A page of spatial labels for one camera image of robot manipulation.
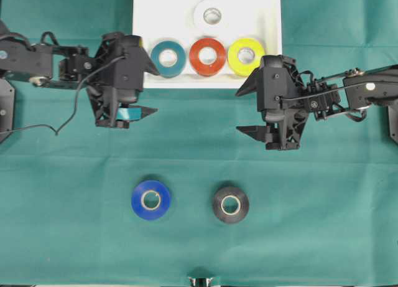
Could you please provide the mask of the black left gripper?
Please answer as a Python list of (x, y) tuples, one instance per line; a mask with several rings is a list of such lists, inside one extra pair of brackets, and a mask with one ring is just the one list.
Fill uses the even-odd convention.
[[(139, 121), (158, 111), (156, 108), (137, 106), (139, 94), (137, 90), (125, 90), (112, 87), (104, 83), (102, 75), (105, 70), (124, 57), (116, 57), (109, 63), (106, 59), (110, 55), (109, 43), (111, 33), (103, 35), (103, 39), (94, 56), (95, 68), (105, 66), (105, 69), (98, 72), (88, 80), (87, 94), (95, 116), (96, 126), (107, 128), (128, 128), (131, 122)], [(155, 63), (142, 47), (142, 70), (144, 73), (159, 76)]]

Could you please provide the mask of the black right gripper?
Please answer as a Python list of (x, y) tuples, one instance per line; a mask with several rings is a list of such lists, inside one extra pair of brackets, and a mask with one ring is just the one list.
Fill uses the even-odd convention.
[[(237, 126), (236, 129), (255, 139), (264, 142), (267, 150), (291, 150), (300, 146), (300, 137), (308, 118), (303, 105), (294, 98), (303, 95), (304, 83), (296, 68), (295, 60), (281, 56), (284, 71), (279, 88), (279, 109), (268, 109), (261, 112), (266, 126)], [(259, 67), (255, 68), (235, 93), (236, 97), (254, 93), (257, 90)]]

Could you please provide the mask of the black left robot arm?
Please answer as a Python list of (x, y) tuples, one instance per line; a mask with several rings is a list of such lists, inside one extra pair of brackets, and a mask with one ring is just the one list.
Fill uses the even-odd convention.
[(29, 82), (36, 87), (86, 90), (95, 125), (128, 128), (157, 109), (137, 105), (144, 74), (159, 71), (142, 46), (142, 38), (122, 32), (102, 36), (95, 56), (82, 46), (62, 46), (53, 32), (37, 44), (1, 24), (1, 80)]

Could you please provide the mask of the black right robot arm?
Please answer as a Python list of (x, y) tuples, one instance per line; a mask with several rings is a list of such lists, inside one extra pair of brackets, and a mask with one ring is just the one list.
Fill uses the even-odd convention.
[(345, 115), (355, 122), (367, 117), (370, 106), (386, 107), (389, 136), (397, 140), (397, 66), (362, 71), (358, 68), (316, 79), (309, 70), (308, 83), (284, 55), (265, 55), (236, 96), (256, 94), (263, 126), (239, 126), (238, 131), (265, 144), (267, 150), (300, 147), (308, 116), (317, 121)]

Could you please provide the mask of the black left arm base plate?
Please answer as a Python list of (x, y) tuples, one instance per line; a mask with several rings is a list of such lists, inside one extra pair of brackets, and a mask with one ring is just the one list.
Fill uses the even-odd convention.
[(1, 79), (0, 86), (0, 126), (2, 143), (10, 134), (14, 124), (15, 88), (5, 79)]

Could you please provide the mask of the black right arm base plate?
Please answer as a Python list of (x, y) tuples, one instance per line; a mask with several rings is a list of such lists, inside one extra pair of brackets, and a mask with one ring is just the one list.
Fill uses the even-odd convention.
[(397, 104), (388, 106), (389, 137), (398, 143), (398, 110)]

